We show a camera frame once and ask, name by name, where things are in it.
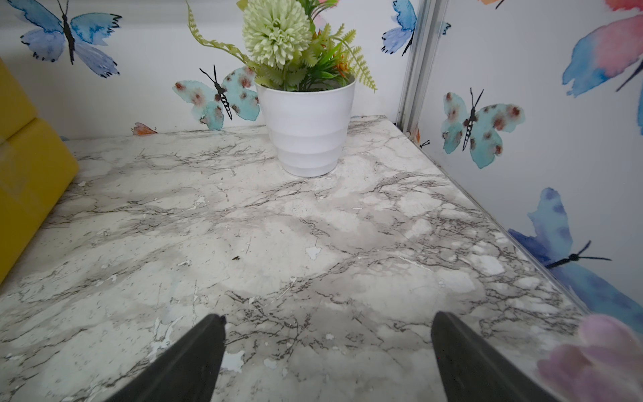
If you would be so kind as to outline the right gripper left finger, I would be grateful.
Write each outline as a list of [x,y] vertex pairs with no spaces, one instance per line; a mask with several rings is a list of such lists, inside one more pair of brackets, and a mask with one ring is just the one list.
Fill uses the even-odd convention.
[[210,401],[225,352],[226,317],[209,314],[110,401]]

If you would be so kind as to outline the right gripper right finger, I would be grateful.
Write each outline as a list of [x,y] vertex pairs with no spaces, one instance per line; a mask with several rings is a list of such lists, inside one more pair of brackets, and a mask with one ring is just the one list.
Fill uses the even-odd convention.
[[438,312],[431,340],[449,401],[554,401],[457,315]]

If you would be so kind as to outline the yellow drawer cabinet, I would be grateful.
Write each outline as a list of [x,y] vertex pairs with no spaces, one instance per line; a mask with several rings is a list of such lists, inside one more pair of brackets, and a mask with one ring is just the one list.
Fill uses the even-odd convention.
[[68,147],[1,64],[2,280],[78,171]]

